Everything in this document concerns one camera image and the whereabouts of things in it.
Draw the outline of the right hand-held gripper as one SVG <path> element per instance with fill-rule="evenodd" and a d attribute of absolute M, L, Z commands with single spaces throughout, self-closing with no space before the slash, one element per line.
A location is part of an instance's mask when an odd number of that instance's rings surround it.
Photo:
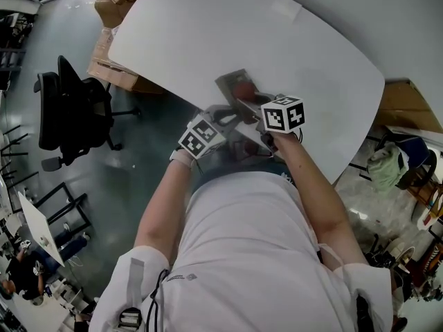
<path fill-rule="evenodd" d="M 266 131 L 291 133 L 305 124 L 304 102 L 292 95 L 255 92 L 255 98 L 237 99 L 237 105 L 244 123 L 259 122 L 261 110 Z"/>

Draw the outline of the flat cardboard sheet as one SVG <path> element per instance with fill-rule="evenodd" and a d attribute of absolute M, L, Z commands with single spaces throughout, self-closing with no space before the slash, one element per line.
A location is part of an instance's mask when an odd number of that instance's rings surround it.
<path fill-rule="evenodd" d="M 443 126 L 410 80 L 385 84 L 374 124 L 443 133 Z"/>

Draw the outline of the red round object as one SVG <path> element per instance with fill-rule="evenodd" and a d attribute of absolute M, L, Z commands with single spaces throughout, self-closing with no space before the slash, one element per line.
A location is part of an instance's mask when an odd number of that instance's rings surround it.
<path fill-rule="evenodd" d="M 255 102 L 256 100 L 256 87 L 251 82 L 238 82 L 232 91 L 233 97 L 236 100 L 242 100 L 246 102 Z"/>

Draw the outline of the black metal frame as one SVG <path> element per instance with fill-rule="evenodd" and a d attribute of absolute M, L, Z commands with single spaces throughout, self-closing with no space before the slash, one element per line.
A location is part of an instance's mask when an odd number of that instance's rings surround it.
<path fill-rule="evenodd" d="M 51 197 L 56 195 L 60 190 L 66 194 L 67 204 L 58 210 L 55 214 L 47 218 L 48 224 L 53 224 L 54 222 L 60 220 L 62 217 L 66 216 L 70 211 L 76 210 L 83 220 L 83 224 L 71 231 L 73 235 L 81 233 L 83 230 L 91 226 L 91 222 L 84 213 L 82 208 L 82 203 L 87 199 L 87 194 L 83 193 L 78 197 L 74 197 L 67 187 L 65 182 L 61 182 L 59 185 L 55 186 L 50 192 L 41 197 L 36 203 L 35 207 L 40 209 L 45 202 L 47 202 Z"/>

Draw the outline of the person's right forearm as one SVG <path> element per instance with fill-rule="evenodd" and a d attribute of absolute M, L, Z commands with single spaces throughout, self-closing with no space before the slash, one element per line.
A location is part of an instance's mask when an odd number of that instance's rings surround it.
<path fill-rule="evenodd" d="M 272 134 L 293 179 L 318 240 L 329 246 L 351 242 L 354 235 L 344 204 L 311 156 L 289 134 Z"/>

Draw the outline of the large taped cardboard box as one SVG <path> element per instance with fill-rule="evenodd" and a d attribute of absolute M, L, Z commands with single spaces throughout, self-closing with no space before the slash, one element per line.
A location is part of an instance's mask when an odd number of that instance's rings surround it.
<path fill-rule="evenodd" d="M 87 73 L 134 93 L 163 94 L 165 89 L 109 59 L 114 29 L 103 28 L 93 50 Z"/>

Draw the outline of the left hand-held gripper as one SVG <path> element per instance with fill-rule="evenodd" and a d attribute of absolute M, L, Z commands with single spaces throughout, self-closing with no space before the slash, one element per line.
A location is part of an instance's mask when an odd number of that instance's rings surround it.
<path fill-rule="evenodd" d="M 227 141 L 226 132 L 234 130 L 241 121 L 235 108 L 211 105 L 188 123 L 178 144 L 195 160 L 199 160 L 224 144 Z"/>

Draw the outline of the blue chair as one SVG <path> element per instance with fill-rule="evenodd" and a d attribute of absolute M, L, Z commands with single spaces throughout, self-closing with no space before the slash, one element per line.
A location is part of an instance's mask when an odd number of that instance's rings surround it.
<path fill-rule="evenodd" d="M 387 142 L 393 142 L 409 156 L 409 170 L 395 187 L 401 190 L 407 190 L 410 187 L 421 188 L 431 181 L 437 169 L 437 156 L 419 136 L 387 132 L 380 139 L 373 136 L 366 138 L 376 142 L 374 152 L 381 149 Z M 349 166 L 360 170 L 360 177 L 371 181 L 367 172 L 367 163 L 365 166 L 350 163 Z"/>

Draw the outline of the black office chair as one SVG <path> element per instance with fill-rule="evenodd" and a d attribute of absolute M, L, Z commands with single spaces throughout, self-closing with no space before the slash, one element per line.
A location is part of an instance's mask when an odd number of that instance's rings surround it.
<path fill-rule="evenodd" d="M 69 166 L 92 148 L 108 144 L 110 150 L 123 146 L 113 143 L 110 131 L 117 116 L 139 116 L 130 111 L 111 110 L 110 85 L 94 77 L 81 79 L 62 55 L 57 59 L 58 72 L 39 73 L 33 91 L 40 94 L 39 148 L 59 149 L 61 154 L 42 161 L 45 172 Z"/>

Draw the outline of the white wristband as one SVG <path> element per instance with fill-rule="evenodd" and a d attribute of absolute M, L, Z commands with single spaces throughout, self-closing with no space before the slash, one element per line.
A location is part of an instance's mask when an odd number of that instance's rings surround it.
<path fill-rule="evenodd" d="M 169 161 L 177 161 L 189 169 L 192 169 L 195 160 L 185 149 L 178 148 L 171 153 Z"/>

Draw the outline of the person's left forearm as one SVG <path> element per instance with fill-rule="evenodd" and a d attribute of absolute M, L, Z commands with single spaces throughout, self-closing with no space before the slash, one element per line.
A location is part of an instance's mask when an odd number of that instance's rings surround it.
<path fill-rule="evenodd" d="M 134 245 L 149 246 L 171 259 L 185 213 L 191 169 L 178 160 L 168 165 L 138 226 Z"/>

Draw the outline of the small white table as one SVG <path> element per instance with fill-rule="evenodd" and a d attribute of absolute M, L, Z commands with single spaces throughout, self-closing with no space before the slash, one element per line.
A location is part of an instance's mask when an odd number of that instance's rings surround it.
<path fill-rule="evenodd" d="M 18 192 L 18 198 L 34 241 L 58 264 L 64 266 L 64 260 L 55 244 L 47 218 L 21 192 Z"/>

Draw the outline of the person in white shirt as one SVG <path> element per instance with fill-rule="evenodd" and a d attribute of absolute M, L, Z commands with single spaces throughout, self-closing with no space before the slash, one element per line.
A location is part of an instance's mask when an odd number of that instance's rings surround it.
<path fill-rule="evenodd" d="M 139 246 L 120 256 L 91 332 L 116 332 L 127 308 L 164 332 L 357 332 L 356 303 L 390 332 L 390 272 L 347 264 L 317 242 L 297 190 L 282 177 L 217 178 L 190 199 L 177 258 Z"/>

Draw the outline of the grey box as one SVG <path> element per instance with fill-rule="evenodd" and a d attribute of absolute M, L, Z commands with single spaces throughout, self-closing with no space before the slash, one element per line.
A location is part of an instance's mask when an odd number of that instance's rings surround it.
<path fill-rule="evenodd" d="M 253 83 L 251 77 L 249 76 L 249 74 L 246 72 L 246 70 L 244 68 L 237 70 L 237 71 L 233 71 L 233 72 L 225 74 L 225 75 L 222 75 L 215 80 L 216 85 L 219 87 L 219 90 L 221 91 L 223 96 L 226 98 L 229 105 L 232 106 L 232 108 L 235 108 L 237 110 L 237 112 L 239 113 L 237 100 L 233 97 L 233 94 L 232 94 L 233 88 L 238 82 Z"/>

